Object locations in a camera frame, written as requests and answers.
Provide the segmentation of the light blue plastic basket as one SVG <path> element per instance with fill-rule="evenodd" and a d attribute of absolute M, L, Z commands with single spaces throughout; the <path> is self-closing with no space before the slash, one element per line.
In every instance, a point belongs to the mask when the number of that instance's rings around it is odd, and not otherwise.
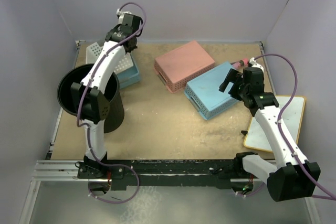
<path fill-rule="evenodd" d="M 230 69 L 232 65 L 224 62 L 186 84 L 184 94 L 203 119 L 210 120 L 238 102 L 228 94 L 231 83 L 225 92 L 219 91 Z"/>

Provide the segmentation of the white plastic basket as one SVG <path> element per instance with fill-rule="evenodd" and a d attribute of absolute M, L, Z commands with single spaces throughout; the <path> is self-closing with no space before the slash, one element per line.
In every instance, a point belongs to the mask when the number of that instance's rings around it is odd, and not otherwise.
<path fill-rule="evenodd" d="M 103 44 L 95 42 L 86 48 L 86 64 L 95 63 L 103 50 Z M 116 65 L 114 72 L 119 74 L 134 66 L 130 53 L 126 53 Z"/>

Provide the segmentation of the pink plastic basket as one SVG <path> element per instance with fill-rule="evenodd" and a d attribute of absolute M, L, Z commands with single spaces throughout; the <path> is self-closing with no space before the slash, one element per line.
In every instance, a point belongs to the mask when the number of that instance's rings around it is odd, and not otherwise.
<path fill-rule="evenodd" d="M 186 43 L 154 60 L 154 71 L 171 93 L 185 88 L 187 82 L 213 69 L 215 60 L 196 41 Z"/>

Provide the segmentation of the large black bucket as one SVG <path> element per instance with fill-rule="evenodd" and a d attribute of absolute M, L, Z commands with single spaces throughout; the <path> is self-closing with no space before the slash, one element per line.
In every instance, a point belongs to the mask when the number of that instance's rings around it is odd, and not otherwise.
<path fill-rule="evenodd" d="M 70 115 L 77 116 L 78 109 L 72 101 L 70 87 L 72 83 L 79 83 L 91 70 L 93 64 L 85 64 L 68 72 L 60 81 L 57 89 L 57 99 L 60 106 Z M 124 120 L 124 107 L 120 95 L 119 79 L 115 73 L 108 80 L 104 96 L 110 104 L 110 111 L 104 122 L 104 132 L 116 130 Z"/>

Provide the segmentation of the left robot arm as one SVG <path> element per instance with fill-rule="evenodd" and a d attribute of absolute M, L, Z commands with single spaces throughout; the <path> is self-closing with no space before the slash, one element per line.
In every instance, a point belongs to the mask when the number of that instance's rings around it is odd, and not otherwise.
<path fill-rule="evenodd" d="M 86 134 L 85 158 L 93 160 L 89 170 L 96 178 L 108 172 L 107 163 L 102 161 L 107 154 L 103 127 L 111 104 L 104 93 L 120 60 L 137 48 L 137 37 L 145 24 L 145 18 L 130 12 L 118 11 L 117 17 L 118 24 L 107 33 L 102 51 L 89 73 L 70 87 L 77 108 L 77 126 L 83 127 Z"/>

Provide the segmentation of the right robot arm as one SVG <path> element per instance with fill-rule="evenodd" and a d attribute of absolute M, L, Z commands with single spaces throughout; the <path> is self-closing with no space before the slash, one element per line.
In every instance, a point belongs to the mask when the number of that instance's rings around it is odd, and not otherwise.
<path fill-rule="evenodd" d="M 291 137 L 276 96 L 265 91 L 263 70 L 258 67 L 247 67 L 243 72 L 230 69 L 219 91 L 227 91 L 250 110 L 276 161 L 273 165 L 256 153 L 238 153 L 234 158 L 234 173 L 238 177 L 252 174 L 259 178 L 275 202 L 311 197 L 321 173 L 320 167 L 316 162 L 308 161 Z"/>

